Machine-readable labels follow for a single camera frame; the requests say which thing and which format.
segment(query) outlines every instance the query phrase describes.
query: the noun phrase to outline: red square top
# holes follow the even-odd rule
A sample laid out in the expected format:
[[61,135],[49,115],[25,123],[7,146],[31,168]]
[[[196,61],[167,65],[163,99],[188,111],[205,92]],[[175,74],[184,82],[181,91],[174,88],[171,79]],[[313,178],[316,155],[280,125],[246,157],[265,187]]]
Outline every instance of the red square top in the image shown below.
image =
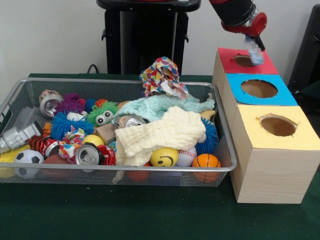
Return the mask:
[[245,66],[245,63],[242,65],[239,64],[239,56],[247,58],[247,61],[244,59],[244,62],[251,62],[248,61],[249,52],[246,49],[228,49],[219,47],[218,54],[226,74],[279,74],[266,51],[263,52],[264,64],[258,66]]

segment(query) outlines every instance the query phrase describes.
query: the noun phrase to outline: baseball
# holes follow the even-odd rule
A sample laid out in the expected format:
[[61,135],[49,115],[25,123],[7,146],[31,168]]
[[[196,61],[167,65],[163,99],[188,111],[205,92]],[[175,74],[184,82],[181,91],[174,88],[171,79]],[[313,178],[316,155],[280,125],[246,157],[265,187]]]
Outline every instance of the baseball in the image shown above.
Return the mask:
[[177,167],[190,167],[192,162],[197,157],[197,150],[195,147],[189,150],[178,150],[178,162]]

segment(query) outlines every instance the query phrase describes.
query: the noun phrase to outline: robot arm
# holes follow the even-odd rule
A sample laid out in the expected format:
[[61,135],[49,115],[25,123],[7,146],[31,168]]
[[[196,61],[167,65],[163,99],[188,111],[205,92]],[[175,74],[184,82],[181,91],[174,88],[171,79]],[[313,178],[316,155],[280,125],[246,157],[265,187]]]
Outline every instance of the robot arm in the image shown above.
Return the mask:
[[266,28],[267,16],[259,12],[253,0],[209,0],[221,19],[223,29],[232,33],[245,34],[264,51],[265,46],[260,39]]

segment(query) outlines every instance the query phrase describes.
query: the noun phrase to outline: metal basket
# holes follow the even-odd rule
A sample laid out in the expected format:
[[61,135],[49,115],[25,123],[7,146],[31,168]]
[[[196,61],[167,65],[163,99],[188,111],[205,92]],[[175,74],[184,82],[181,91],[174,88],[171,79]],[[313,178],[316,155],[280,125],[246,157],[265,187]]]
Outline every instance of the metal basket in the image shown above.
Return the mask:
[[[214,117],[219,143],[213,153],[221,162],[221,168],[213,167],[132,167],[106,165],[37,164],[0,162],[0,183],[37,184],[115,184],[116,174],[123,174],[117,185],[217,187],[237,165],[234,144],[228,128],[218,89],[211,83],[185,82],[189,93],[202,102],[212,94],[216,101]],[[62,78],[27,78],[16,83],[0,106],[0,134],[13,126],[23,128],[37,120],[43,127],[48,119],[39,111],[39,95],[44,89],[61,94],[78,93],[81,98],[107,98],[113,102],[136,100],[143,91],[141,81],[92,80]],[[35,177],[5,178],[2,171],[38,169]]]

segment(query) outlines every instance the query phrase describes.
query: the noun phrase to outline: stacked boxes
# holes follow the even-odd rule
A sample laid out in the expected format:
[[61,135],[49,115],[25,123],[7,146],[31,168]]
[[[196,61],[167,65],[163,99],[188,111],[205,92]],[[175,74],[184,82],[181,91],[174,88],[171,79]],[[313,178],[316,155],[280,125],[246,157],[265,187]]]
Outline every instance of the stacked boxes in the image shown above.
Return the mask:
[[238,157],[231,180],[238,203],[301,203],[320,163],[320,139],[264,52],[219,48],[213,80]]

